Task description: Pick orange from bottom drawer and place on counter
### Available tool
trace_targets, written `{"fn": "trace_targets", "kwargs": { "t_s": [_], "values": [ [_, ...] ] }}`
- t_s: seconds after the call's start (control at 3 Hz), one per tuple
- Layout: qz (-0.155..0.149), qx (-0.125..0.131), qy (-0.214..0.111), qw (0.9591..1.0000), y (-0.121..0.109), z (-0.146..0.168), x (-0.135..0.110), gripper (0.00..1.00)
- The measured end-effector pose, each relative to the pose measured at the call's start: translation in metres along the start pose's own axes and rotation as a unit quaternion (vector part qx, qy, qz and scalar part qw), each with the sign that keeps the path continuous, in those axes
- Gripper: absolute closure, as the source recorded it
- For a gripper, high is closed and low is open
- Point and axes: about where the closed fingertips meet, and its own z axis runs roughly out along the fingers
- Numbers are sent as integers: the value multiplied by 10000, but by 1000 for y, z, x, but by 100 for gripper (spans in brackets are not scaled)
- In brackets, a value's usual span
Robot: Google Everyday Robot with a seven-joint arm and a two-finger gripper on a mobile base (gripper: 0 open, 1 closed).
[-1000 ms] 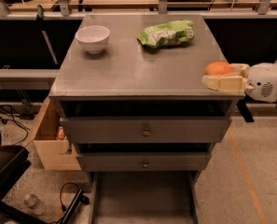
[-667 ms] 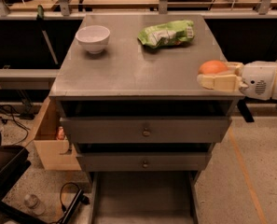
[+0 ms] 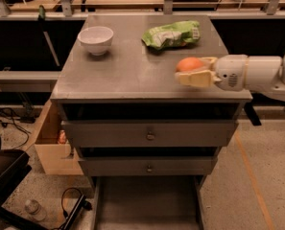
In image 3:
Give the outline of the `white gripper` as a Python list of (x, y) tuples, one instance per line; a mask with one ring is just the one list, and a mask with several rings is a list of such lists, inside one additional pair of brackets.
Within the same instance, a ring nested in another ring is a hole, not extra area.
[(176, 72), (176, 80), (182, 85), (193, 87), (210, 87), (216, 85), (225, 91), (241, 91), (244, 89), (245, 66), (248, 62), (246, 55), (227, 55), (216, 57), (201, 57), (206, 69), (202, 71)]

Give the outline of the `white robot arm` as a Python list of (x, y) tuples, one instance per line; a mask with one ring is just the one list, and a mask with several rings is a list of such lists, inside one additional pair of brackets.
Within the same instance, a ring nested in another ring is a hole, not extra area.
[(285, 55), (186, 57), (178, 63), (175, 78), (182, 85), (216, 85), (224, 91), (246, 89), (285, 102)]

